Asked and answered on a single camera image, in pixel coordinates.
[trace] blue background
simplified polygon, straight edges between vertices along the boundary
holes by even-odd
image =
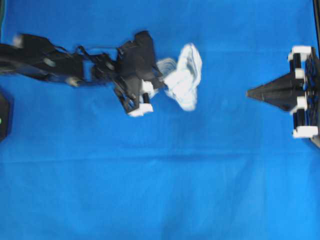
[[[149,30],[158,59],[194,43],[198,104],[163,92],[125,115],[113,87],[74,89],[15,75],[11,135],[0,144],[0,240],[319,239],[320,151],[293,120],[245,97],[315,46],[311,0],[10,0],[17,33],[72,50],[120,46]]]

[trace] black device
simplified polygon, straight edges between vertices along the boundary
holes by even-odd
[[[165,86],[159,77],[154,43],[147,31],[142,31],[117,47],[116,60],[107,53],[89,54],[83,46],[69,52],[53,45],[47,38],[21,34],[14,45],[0,44],[0,74],[21,74],[43,82],[63,83],[73,87],[114,83],[114,92],[125,112],[141,116],[152,112],[149,94]],[[93,63],[91,78],[84,77],[84,62]],[[9,102],[0,97],[0,140],[7,135]]]
[[[314,21],[320,54],[320,1],[313,0]],[[294,46],[288,55],[290,72],[246,95],[274,105],[293,117],[294,138],[309,138],[320,148],[320,60],[316,49]]]

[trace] white towel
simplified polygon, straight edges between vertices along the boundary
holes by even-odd
[[[175,99],[185,111],[193,111],[197,104],[197,86],[201,81],[202,60],[192,43],[186,44],[176,63],[171,58],[158,61],[157,66],[164,75],[166,94]]]

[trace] white cloth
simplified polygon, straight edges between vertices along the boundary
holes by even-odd
[[[197,104],[197,86],[201,81],[202,60],[198,50],[192,43],[182,49],[176,70],[175,61],[166,58],[157,62],[167,85],[166,94],[175,99],[185,111],[193,111]]]

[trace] blue tablecloth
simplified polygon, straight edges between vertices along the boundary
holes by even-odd
[[[130,118],[112,86],[0,78],[14,98],[0,240],[319,239],[320,151],[291,137],[290,115],[245,97],[287,73],[293,45],[316,47],[312,1],[7,0],[2,42],[120,46],[141,30],[158,59],[196,45],[195,111],[161,92]]]

